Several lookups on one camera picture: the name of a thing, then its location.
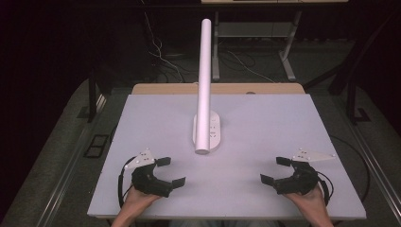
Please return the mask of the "person's left hand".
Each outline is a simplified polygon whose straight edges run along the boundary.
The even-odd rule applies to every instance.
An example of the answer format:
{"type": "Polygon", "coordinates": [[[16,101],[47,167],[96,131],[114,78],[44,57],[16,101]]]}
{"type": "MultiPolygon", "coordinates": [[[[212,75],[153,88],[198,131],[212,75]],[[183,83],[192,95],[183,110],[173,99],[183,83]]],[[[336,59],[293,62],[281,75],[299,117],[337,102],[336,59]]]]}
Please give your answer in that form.
{"type": "Polygon", "coordinates": [[[125,217],[131,219],[138,218],[147,208],[159,199],[160,196],[146,194],[132,187],[121,208],[121,213],[125,217]]]}

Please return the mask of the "person's right hand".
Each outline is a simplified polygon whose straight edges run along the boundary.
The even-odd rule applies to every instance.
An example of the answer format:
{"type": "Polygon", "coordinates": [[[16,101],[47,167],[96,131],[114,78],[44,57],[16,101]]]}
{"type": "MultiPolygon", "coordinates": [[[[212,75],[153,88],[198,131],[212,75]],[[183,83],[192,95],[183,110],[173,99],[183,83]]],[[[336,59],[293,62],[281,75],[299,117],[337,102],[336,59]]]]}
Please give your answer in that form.
{"type": "Polygon", "coordinates": [[[328,217],[323,192],[318,185],[305,195],[290,193],[285,194],[285,197],[291,200],[310,222],[320,222],[328,217]]]}

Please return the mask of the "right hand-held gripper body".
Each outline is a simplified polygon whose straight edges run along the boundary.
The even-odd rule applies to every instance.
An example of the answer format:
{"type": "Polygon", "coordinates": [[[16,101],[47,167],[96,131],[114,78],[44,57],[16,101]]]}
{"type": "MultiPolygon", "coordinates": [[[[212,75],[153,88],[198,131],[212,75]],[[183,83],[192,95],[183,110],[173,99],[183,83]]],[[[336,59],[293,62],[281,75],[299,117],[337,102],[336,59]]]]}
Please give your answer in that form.
{"type": "Polygon", "coordinates": [[[278,194],[301,193],[305,195],[319,183],[323,188],[324,195],[330,196],[327,183],[320,178],[322,174],[312,167],[311,163],[335,158],[336,156],[332,154],[299,148],[295,154],[289,157],[292,161],[291,167],[294,169],[293,174],[284,179],[274,180],[273,188],[278,194]]]}

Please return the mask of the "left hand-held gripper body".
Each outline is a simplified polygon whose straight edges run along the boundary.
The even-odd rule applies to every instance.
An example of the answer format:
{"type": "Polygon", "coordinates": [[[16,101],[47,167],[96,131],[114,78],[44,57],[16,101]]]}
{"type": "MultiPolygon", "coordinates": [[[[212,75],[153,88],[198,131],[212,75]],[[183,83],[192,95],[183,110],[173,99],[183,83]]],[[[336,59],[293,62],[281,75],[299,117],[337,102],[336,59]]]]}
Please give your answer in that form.
{"type": "Polygon", "coordinates": [[[156,160],[147,148],[138,155],[130,158],[124,164],[124,169],[132,170],[131,184],[136,190],[167,198],[173,190],[172,183],[162,181],[154,175],[154,168],[159,167],[155,164],[156,160]]]}

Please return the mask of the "black rectangular floor frame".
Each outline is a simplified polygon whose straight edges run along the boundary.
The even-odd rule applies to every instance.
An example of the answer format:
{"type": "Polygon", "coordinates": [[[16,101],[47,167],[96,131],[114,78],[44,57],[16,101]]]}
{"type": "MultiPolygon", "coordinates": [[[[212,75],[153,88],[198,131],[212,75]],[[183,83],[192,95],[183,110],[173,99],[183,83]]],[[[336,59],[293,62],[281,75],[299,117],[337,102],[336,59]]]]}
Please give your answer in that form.
{"type": "Polygon", "coordinates": [[[106,147],[108,138],[108,134],[95,134],[83,156],[85,158],[99,158],[106,147]]]}

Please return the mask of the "metal floor rail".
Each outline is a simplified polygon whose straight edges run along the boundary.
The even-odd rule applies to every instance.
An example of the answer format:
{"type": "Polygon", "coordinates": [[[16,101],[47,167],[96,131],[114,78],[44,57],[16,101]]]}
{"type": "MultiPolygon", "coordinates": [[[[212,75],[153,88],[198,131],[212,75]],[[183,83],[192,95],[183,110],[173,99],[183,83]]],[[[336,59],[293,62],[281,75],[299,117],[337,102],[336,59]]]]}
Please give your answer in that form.
{"type": "MultiPolygon", "coordinates": [[[[106,102],[107,98],[104,95],[100,95],[98,98],[96,98],[95,114],[101,113],[103,111],[106,102]]],[[[90,123],[84,124],[78,141],[74,146],[70,159],[68,160],[67,165],[63,173],[61,174],[60,179],[57,182],[54,190],[51,192],[49,201],[46,203],[46,206],[36,224],[36,227],[51,227],[53,219],[59,210],[59,207],[69,187],[69,184],[72,182],[77,162],[87,146],[88,140],[91,136],[91,133],[93,132],[97,121],[98,116],[95,115],[90,123]]]]}
{"type": "Polygon", "coordinates": [[[380,189],[384,199],[392,210],[392,214],[401,227],[401,196],[396,192],[395,188],[386,176],[383,168],[374,156],[374,150],[368,145],[368,140],[362,135],[362,132],[358,126],[349,123],[348,128],[358,143],[362,157],[367,163],[369,170],[372,172],[378,188],[380,189]]]}

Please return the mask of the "desk with grey metal frame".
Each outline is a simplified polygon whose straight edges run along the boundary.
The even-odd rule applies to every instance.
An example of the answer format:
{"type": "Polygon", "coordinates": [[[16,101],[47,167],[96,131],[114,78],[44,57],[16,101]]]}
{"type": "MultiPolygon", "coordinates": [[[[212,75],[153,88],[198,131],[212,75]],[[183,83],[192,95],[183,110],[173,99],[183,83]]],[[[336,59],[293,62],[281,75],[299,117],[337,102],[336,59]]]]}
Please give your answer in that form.
{"type": "MultiPolygon", "coordinates": [[[[336,6],[345,4],[349,0],[200,0],[205,6],[224,7],[313,7],[313,6],[336,6]]],[[[281,65],[289,81],[295,81],[296,77],[290,65],[288,55],[294,41],[303,11],[296,9],[291,21],[279,22],[221,22],[220,9],[215,10],[215,19],[211,28],[213,29],[213,50],[211,59],[212,80],[219,81],[219,56],[218,39],[219,38],[285,38],[286,46],[278,52],[281,65]]]]}

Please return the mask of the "white table board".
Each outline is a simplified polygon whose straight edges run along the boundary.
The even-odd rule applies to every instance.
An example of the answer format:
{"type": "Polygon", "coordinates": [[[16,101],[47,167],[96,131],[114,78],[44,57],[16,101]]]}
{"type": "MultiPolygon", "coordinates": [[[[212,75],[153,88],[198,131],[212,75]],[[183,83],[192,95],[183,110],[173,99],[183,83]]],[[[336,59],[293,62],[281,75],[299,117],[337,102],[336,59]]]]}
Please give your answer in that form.
{"type": "Polygon", "coordinates": [[[214,95],[211,108],[220,116],[221,141],[216,150],[199,155],[192,142],[196,96],[129,96],[88,215],[112,218],[119,212],[117,182],[131,183],[130,172],[122,166],[148,149],[156,158],[171,160],[170,165],[155,168],[157,178],[185,178],[186,182],[153,203],[144,212],[145,219],[298,219],[297,208],[260,177],[290,176],[292,168],[277,165],[276,158],[291,158],[306,150],[331,157],[313,163],[334,185],[327,206],[330,217],[365,218],[365,209],[310,96],[214,95]]]}

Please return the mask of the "black metal stand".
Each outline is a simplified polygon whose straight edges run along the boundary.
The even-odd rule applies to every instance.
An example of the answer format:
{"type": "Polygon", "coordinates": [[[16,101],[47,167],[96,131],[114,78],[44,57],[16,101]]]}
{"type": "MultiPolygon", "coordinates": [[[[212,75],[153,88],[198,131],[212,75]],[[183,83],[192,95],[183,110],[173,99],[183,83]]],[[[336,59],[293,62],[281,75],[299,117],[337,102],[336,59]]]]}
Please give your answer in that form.
{"type": "Polygon", "coordinates": [[[401,127],[401,9],[375,10],[359,25],[363,30],[345,60],[303,87],[308,90],[331,79],[330,94],[347,92],[345,112],[354,124],[368,119],[356,106],[360,87],[391,123],[401,127]]]}

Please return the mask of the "long white tube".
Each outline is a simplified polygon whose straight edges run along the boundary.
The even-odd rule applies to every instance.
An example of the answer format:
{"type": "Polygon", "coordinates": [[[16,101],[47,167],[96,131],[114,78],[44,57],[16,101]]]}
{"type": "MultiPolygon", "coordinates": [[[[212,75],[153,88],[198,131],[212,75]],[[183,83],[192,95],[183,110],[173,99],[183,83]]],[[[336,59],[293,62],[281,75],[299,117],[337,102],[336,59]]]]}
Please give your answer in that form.
{"type": "Polygon", "coordinates": [[[200,155],[210,152],[211,42],[212,23],[209,19],[203,19],[200,34],[200,70],[195,131],[195,152],[200,155]]]}

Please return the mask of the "wooden table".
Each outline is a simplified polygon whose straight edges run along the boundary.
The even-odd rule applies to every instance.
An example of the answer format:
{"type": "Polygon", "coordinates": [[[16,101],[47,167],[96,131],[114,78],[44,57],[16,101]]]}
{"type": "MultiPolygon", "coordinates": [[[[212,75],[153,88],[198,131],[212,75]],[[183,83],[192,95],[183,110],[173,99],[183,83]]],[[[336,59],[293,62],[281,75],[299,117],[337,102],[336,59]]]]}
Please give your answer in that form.
{"type": "MultiPolygon", "coordinates": [[[[211,94],[245,95],[257,94],[303,95],[305,90],[298,83],[212,83],[211,94]]],[[[131,92],[133,95],[194,95],[198,93],[198,83],[140,83],[131,92]]]]}

